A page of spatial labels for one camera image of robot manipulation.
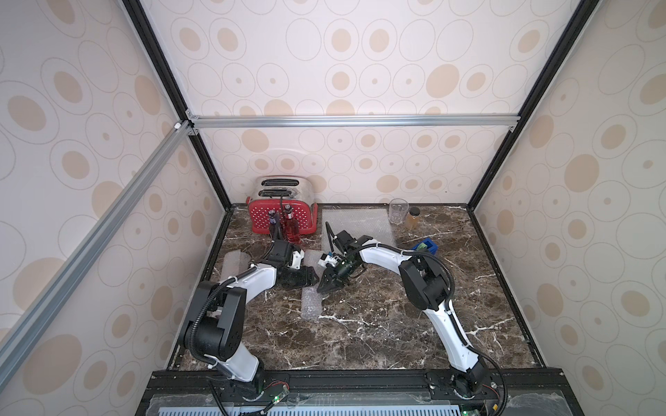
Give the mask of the single bubble wrap sheet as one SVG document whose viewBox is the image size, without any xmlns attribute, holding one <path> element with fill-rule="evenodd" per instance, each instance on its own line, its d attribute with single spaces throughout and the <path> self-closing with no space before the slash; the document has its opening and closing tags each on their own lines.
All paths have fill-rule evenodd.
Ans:
<svg viewBox="0 0 666 416">
<path fill-rule="evenodd" d="M 248 269 L 251 263 L 251 256 L 243 251 L 229 251 L 222 258 L 220 266 L 220 282 L 224 282 L 229 277 L 239 275 L 239 273 Z"/>
</svg>

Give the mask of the blue tape dispenser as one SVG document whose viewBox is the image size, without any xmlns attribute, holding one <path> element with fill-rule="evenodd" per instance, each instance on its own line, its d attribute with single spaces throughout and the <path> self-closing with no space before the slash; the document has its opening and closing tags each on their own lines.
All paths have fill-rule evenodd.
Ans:
<svg viewBox="0 0 666 416">
<path fill-rule="evenodd" d="M 413 251 L 427 251 L 431 255 L 435 255 L 438 249 L 439 246 L 430 237 L 426 237 L 413 247 Z"/>
</svg>

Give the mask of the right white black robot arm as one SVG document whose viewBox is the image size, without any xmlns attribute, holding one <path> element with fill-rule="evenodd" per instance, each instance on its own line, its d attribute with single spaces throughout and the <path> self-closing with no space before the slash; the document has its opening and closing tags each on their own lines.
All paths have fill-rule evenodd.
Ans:
<svg viewBox="0 0 666 416">
<path fill-rule="evenodd" d="M 325 235 L 331 250 L 318 261 L 324 273 L 317 292 L 343 289 L 357 270 L 368 265 L 397 274 L 409 302 L 426 313 L 447 352 L 454 391 L 463 399 L 478 395 L 490 381 L 487 367 L 499 366 L 468 340 L 454 311 L 454 277 L 442 261 L 427 250 L 398 249 L 366 235 L 356 239 L 346 231 L 335 234 L 329 224 Z"/>
</svg>

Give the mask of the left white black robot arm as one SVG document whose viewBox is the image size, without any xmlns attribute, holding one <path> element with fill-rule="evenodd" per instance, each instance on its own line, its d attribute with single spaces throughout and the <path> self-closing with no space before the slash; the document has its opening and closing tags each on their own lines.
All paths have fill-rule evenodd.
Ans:
<svg viewBox="0 0 666 416">
<path fill-rule="evenodd" d="M 294 206 L 280 201 L 268 218 L 272 242 L 267 252 L 236 276 L 200 283 L 178 337 L 195 360 L 225 376 L 247 398 L 260 397 L 266 381 L 263 362 L 242 342 L 246 305 L 276 285 L 303 289 L 319 282 L 315 269 L 304 264 Z"/>
</svg>

